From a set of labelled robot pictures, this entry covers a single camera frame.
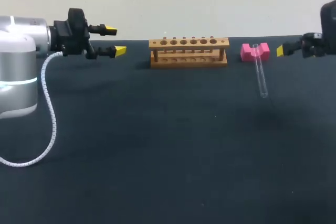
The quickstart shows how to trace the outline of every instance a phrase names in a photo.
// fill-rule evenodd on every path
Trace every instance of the pink block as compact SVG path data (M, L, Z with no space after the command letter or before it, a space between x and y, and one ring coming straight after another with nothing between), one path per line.
M267 43L261 43L258 49L261 60L268 60L270 51ZM242 58L242 61L254 61L255 56L255 52L252 48L250 48L249 44L242 45L242 49L240 51L240 57Z

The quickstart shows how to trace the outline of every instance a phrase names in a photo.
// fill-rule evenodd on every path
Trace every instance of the glass test tube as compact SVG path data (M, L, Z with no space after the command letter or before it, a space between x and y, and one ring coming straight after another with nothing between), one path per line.
M266 80L265 80L265 75L264 75L264 70L263 70L263 63L261 62L258 44L254 44L252 46L252 52L255 56L254 58L255 58L256 73L257 73L260 96L262 98L266 98L268 97L268 91L267 91Z

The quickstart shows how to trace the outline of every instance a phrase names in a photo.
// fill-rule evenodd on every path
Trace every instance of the black table surface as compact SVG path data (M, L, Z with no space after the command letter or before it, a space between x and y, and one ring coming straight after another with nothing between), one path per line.
M116 41L118 59L53 60L56 144L32 167L0 165L0 222L335 223L336 58L276 58L295 38L231 38L218 69L150 69L147 41ZM256 42L272 52L267 99L239 58ZM46 148L40 83L38 99L0 121L2 157Z

